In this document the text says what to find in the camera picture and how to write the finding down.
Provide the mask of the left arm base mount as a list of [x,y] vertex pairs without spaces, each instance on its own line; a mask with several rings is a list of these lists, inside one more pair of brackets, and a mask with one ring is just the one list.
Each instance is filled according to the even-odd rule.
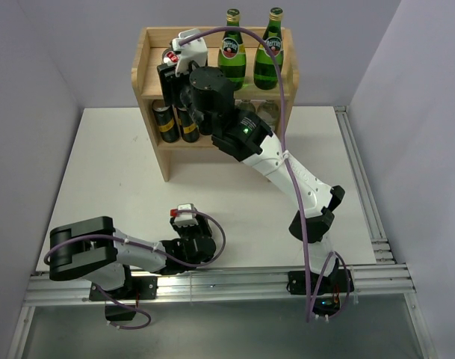
[[[134,301],[134,305],[129,305],[132,308],[138,308],[141,300],[153,300],[156,297],[158,278],[156,276],[132,277],[127,280],[127,283],[119,289],[111,291],[104,290],[107,296],[117,301]],[[92,284],[88,297],[91,302],[105,301],[105,318],[108,321],[114,322],[130,322],[133,320],[135,313],[133,310],[121,308],[117,304],[108,300],[95,286]]]

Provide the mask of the black gold can front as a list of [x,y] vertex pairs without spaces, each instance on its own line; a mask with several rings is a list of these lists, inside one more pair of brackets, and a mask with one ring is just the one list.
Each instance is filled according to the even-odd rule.
[[167,143],[174,143],[179,140],[180,134],[171,106],[163,100],[157,99],[152,102],[152,112],[160,132],[161,139]]

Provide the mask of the blue silver can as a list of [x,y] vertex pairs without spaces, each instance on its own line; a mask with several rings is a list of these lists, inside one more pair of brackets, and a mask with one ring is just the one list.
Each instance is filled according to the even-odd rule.
[[168,67],[175,67],[179,62],[179,55],[172,48],[165,49],[162,54],[162,61]]

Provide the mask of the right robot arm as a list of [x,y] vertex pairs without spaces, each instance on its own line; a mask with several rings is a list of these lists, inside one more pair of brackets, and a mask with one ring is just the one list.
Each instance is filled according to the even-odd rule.
[[176,75],[175,66],[161,64],[157,72],[166,104],[185,108],[217,149],[258,171],[297,205],[288,230],[307,244],[313,287],[330,290],[338,280],[338,260],[325,235],[344,189],[320,181],[255,112],[236,106],[234,86],[219,68],[191,63],[186,73]]

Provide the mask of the green Perrier bottle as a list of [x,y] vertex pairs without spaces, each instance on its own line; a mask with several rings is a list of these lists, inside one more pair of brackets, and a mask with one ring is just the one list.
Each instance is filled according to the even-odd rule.
[[282,69],[284,55],[282,18],[282,8],[273,7],[270,10],[269,23],[263,35],[263,41],[267,46],[259,45],[256,51],[253,78],[256,87],[262,90],[270,90],[276,87],[277,75],[274,64],[277,63],[279,69]]
[[224,76],[234,84],[235,90],[244,85],[247,56],[244,42],[239,31],[225,31],[217,56],[217,66]]

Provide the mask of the black gold can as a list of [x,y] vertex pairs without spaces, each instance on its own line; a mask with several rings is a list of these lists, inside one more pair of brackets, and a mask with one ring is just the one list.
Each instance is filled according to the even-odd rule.
[[157,99],[152,102],[152,112],[160,132],[161,139],[167,143],[174,143],[179,140],[180,134],[171,106],[163,100]]
[[199,140],[200,133],[186,108],[176,108],[182,139],[188,143]]

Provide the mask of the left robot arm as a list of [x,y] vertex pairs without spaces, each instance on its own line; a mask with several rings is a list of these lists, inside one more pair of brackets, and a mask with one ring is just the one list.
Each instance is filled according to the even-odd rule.
[[115,298],[126,298],[134,289],[132,267],[165,276],[214,260],[217,246],[204,216],[173,210],[170,225],[178,236],[159,242],[122,233],[108,216],[56,227],[49,234],[50,249],[43,259],[49,278],[58,282],[83,278]]

